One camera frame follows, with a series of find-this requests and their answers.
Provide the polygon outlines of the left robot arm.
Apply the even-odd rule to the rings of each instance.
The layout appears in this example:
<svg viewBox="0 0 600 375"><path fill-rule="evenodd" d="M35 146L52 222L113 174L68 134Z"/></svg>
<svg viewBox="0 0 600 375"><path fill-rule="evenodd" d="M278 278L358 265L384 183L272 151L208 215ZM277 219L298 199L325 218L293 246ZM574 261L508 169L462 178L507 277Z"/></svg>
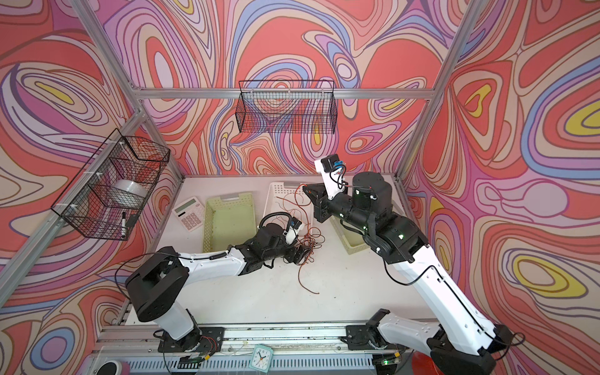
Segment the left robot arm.
<svg viewBox="0 0 600 375"><path fill-rule="evenodd" d="M254 237L226 251L198 256L176 252L171 246L161 248L125 281L137 319L159 325L174 340L191 336L196 323L177 301L184 287L271 268L279 258L299 263L308 252L299 241L305 226L288 212L273 212L262 218Z"/></svg>

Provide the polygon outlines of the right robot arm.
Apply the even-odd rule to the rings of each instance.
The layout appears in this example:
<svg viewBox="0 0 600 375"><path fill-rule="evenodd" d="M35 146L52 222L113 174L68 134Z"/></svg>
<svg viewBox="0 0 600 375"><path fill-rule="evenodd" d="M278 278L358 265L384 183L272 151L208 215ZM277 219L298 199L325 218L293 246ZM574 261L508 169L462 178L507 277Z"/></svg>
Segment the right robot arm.
<svg viewBox="0 0 600 375"><path fill-rule="evenodd" d="M443 374L490 374L494 354L514 346L514 333L492 323L468 300L438 260L428 238L392 204L392 186L379 174L358 173L352 186L327 174L320 184L303 192L313 205L315 219L336 218L362 235L362 240L404 276L437 318L437 324L401 318L380 309L366 325L376 346L401 345L429 356Z"/></svg>

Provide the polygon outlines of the white perforated basket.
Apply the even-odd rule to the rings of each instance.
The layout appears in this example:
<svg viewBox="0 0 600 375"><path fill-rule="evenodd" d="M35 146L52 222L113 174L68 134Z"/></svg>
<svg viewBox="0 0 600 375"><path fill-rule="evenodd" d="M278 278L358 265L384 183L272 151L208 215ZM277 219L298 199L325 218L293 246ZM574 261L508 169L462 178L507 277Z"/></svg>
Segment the white perforated basket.
<svg viewBox="0 0 600 375"><path fill-rule="evenodd" d="M304 194L300 183L284 181L270 183L263 216L284 211L304 223L303 233L313 225L313 205Z"/></svg>

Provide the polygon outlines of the large green perforated basket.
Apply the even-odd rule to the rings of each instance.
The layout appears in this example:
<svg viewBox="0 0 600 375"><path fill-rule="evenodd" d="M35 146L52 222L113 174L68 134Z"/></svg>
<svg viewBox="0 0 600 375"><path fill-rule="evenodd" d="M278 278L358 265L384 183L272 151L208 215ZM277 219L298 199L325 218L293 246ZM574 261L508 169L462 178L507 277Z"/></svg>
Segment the large green perforated basket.
<svg viewBox="0 0 600 375"><path fill-rule="evenodd" d="M329 219L329 221L331 222L331 226L334 228L334 231L342 243L345 251L349 255L353 255L370 248L370 246L363 241L363 238L360 234L349 231L346 227L341 225L339 219L332 217Z"/></svg>

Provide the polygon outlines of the small green perforated basket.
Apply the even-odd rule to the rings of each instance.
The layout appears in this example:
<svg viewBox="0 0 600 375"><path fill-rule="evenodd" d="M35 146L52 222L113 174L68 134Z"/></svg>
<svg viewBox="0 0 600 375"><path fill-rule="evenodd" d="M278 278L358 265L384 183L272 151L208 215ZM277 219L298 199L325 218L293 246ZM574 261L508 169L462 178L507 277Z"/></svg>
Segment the small green perforated basket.
<svg viewBox="0 0 600 375"><path fill-rule="evenodd" d="M257 232L253 194L250 192L209 198L206 201L202 241L204 253L241 245Z"/></svg>

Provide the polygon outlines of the small green alarm clock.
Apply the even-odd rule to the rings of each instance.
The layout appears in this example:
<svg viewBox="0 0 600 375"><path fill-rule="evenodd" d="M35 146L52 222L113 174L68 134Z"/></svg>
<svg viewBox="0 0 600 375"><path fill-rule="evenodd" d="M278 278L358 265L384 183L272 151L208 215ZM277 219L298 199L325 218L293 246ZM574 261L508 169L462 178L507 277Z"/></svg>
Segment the small green alarm clock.
<svg viewBox="0 0 600 375"><path fill-rule="evenodd" d="M256 345L248 367L261 373L268 373L273 361L273 349L265 345Z"/></svg>

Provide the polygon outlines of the white desk calculator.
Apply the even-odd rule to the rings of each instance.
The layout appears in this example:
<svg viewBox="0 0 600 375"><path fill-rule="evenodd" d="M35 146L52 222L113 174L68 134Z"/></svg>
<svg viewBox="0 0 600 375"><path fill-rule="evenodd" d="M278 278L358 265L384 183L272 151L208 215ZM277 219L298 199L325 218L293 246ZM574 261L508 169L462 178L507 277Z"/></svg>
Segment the white desk calculator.
<svg viewBox="0 0 600 375"><path fill-rule="evenodd" d="M188 232L192 232L203 225L205 206L199 198L191 197L175 206L172 213Z"/></svg>

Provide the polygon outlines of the red bucket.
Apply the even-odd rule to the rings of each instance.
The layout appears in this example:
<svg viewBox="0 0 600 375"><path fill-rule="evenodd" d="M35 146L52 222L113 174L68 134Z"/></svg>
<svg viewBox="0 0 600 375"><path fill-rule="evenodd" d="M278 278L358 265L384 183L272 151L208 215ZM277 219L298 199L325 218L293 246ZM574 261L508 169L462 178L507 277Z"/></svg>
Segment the red bucket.
<svg viewBox="0 0 600 375"><path fill-rule="evenodd" d="M414 375L442 375L431 357L416 352L412 355L411 367Z"/></svg>

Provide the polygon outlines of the black marker pen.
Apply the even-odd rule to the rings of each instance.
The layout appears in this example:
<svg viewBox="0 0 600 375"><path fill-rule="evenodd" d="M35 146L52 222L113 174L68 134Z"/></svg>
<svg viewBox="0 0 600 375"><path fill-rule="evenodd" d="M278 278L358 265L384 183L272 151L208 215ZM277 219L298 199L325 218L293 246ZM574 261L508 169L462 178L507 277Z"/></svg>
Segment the black marker pen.
<svg viewBox="0 0 600 375"><path fill-rule="evenodd" d="M125 239L128 235L128 230L126 227L126 222L127 222L127 213L125 211L122 212L121 214L121 221L120 221L120 231L121 231L121 238Z"/></svg>

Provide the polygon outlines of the black round speaker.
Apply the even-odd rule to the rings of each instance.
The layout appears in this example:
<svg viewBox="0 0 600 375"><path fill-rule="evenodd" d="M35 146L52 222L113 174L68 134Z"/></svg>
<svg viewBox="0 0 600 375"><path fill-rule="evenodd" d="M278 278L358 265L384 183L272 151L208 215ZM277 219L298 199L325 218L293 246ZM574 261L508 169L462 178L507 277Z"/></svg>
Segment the black round speaker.
<svg viewBox="0 0 600 375"><path fill-rule="evenodd" d="M105 362L95 371L95 375L123 375L123 364L115 360Z"/></svg>

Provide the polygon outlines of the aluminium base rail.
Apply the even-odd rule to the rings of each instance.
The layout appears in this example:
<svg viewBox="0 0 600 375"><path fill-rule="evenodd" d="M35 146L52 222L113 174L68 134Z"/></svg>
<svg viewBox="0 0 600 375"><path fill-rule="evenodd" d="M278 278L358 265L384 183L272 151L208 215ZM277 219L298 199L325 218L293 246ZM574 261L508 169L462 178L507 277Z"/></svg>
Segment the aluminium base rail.
<svg viewBox="0 0 600 375"><path fill-rule="evenodd" d="M220 348L206 361L183 362L186 353L159 351L153 325L104 329L81 374L100 374L113 362L126 374L254 374L250 367L259 345L273 351L271 374L411 374L415 348L349 348L347 322L224 324L214 341Z"/></svg>

